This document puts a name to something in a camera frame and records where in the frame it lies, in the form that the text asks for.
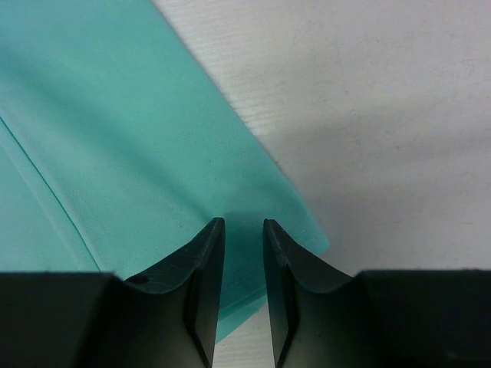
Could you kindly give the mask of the teal t shirt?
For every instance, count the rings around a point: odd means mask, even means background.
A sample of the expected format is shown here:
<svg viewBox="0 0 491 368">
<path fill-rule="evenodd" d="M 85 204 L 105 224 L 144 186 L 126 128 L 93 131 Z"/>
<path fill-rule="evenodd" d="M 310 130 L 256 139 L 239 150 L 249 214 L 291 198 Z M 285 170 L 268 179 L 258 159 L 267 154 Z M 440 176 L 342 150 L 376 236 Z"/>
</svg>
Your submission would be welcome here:
<svg viewBox="0 0 491 368">
<path fill-rule="evenodd" d="M 128 278 L 226 222 L 222 339 L 266 301 L 262 223 L 328 248 L 149 1 L 1 3 L 1 269 Z"/>
</svg>

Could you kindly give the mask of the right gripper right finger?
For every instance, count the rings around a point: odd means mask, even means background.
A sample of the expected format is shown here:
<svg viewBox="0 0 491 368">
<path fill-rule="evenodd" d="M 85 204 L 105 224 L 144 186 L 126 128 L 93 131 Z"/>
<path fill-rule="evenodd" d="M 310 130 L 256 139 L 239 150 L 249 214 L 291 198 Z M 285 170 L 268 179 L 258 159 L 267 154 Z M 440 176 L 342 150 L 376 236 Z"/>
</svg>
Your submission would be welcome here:
<svg viewBox="0 0 491 368">
<path fill-rule="evenodd" d="M 351 277 L 263 224 L 277 367 L 488 367 L 490 273 L 368 270 Z"/>
</svg>

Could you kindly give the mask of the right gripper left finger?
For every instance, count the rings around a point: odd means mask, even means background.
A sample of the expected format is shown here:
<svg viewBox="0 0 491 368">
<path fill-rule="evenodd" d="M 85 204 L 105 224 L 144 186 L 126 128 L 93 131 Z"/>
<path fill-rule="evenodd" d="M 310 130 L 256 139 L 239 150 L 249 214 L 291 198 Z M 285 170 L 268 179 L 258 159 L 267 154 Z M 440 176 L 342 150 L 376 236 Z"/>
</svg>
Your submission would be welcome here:
<svg viewBox="0 0 491 368">
<path fill-rule="evenodd" d="M 226 226 L 127 279 L 95 272 L 1 275 L 3 367 L 210 367 Z"/>
</svg>

